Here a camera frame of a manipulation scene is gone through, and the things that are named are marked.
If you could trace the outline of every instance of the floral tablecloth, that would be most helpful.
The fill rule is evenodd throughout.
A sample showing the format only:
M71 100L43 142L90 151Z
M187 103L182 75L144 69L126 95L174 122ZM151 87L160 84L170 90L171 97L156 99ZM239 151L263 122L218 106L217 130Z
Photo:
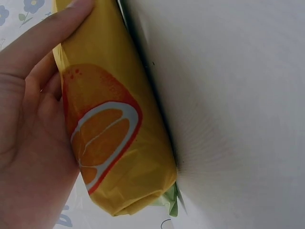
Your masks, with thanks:
M51 0L0 0L0 51L51 15ZM147 207L135 216L110 217L95 206L81 176L54 229L173 229L165 207Z

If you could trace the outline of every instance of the orange slice graphic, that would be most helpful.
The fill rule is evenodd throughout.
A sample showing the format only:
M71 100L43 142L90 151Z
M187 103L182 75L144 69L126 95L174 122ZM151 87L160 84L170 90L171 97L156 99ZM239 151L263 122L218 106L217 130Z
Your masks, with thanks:
M135 139L142 112L120 82L92 64L63 73L63 102L72 148L91 194Z

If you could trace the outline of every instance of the white wall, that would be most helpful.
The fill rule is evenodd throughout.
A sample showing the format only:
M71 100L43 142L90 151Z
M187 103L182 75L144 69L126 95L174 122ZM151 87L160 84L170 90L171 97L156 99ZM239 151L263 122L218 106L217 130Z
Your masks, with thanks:
M303 228L305 2L126 2L199 228Z

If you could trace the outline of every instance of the yellow package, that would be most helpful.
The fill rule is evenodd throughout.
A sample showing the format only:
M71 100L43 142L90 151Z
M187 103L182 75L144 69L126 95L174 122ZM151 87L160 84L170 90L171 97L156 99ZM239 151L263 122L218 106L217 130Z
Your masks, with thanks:
M71 0L54 0L55 11ZM176 180L161 116L115 0L54 49L67 130L91 199L113 216L134 214Z

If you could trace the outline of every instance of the hand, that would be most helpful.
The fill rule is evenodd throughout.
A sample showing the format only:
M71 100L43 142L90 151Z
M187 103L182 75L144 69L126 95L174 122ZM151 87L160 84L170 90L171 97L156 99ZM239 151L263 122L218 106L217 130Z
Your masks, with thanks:
M75 1L0 53L0 228L53 228L77 178L51 50L93 2Z

